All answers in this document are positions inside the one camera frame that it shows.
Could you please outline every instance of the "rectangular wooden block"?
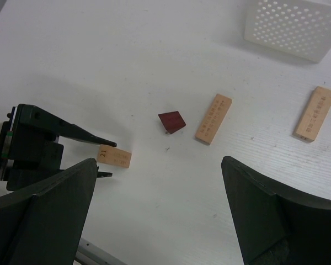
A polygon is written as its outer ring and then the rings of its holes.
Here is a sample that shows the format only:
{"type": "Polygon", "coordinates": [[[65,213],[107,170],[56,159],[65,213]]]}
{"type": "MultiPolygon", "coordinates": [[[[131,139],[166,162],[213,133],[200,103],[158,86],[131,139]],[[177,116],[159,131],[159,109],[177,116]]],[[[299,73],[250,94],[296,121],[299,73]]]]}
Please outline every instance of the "rectangular wooden block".
{"type": "Polygon", "coordinates": [[[230,98],[217,94],[202,120],[195,137],[208,144],[212,143],[231,104],[232,100],[230,98]]]}
{"type": "Polygon", "coordinates": [[[109,145],[99,147],[97,162],[129,168],[131,153],[120,150],[109,145]]]}
{"type": "Polygon", "coordinates": [[[308,142],[314,141],[330,107],[331,90],[317,87],[314,90],[293,134],[300,137],[302,140],[308,142]]]}

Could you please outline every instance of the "wooden block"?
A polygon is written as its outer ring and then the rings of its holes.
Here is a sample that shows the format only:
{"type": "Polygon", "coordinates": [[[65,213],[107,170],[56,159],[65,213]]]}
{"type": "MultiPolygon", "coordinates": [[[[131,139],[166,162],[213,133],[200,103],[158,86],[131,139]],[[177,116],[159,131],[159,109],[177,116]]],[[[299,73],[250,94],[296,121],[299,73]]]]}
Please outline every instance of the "wooden block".
{"type": "Polygon", "coordinates": [[[129,168],[131,153],[120,150],[118,148],[101,145],[99,147],[97,162],[129,168]]]}
{"type": "Polygon", "coordinates": [[[230,98],[217,94],[202,120],[195,137],[210,144],[220,128],[231,104],[232,100],[230,98]]]}
{"type": "Polygon", "coordinates": [[[330,107],[331,90],[317,87],[311,95],[309,103],[293,134],[300,137],[302,140],[308,142],[314,141],[330,107]]]}
{"type": "Polygon", "coordinates": [[[186,123],[179,112],[162,113],[158,116],[161,119],[165,130],[170,134],[173,134],[186,126],[186,123]]]}

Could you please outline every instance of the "white table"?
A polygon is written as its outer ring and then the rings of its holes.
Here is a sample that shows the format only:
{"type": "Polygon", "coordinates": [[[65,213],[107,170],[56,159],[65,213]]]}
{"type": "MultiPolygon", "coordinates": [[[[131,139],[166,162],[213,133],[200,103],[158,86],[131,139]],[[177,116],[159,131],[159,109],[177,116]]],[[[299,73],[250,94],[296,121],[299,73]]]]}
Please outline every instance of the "white table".
{"type": "MultiPolygon", "coordinates": [[[[0,14],[0,120],[36,104],[132,151],[99,179],[83,238],[129,265],[242,264],[223,156],[331,199],[331,110],[311,144],[292,137],[319,64],[242,39],[245,1],[8,0],[0,14]],[[233,99],[210,146],[194,140],[216,93],[233,99]],[[187,126],[166,135],[157,114],[187,126]]],[[[98,147],[72,140],[63,167],[98,147]]]]}

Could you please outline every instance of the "white plastic basket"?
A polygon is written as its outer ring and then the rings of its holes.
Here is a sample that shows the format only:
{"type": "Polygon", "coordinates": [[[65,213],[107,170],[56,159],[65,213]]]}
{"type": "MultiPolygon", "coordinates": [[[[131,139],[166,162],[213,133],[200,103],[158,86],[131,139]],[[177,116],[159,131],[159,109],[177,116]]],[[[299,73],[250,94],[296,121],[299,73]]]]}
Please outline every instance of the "white plastic basket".
{"type": "Polygon", "coordinates": [[[320,62],[331,49],[331,4],[251,0],[244,38],[320,62]]]}

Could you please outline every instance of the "red block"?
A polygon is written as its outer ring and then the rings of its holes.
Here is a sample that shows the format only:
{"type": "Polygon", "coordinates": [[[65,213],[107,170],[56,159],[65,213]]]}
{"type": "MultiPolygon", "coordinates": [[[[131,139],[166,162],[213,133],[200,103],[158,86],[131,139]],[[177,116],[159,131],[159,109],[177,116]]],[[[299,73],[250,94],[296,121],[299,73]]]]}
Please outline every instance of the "red block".
{"type": "Polygon", "coordinates": [[[186,123],[179,112],[162,113],[158,116],[161,119],[165,130],[170,134],[173,134],[186,126],[186,123]]]}

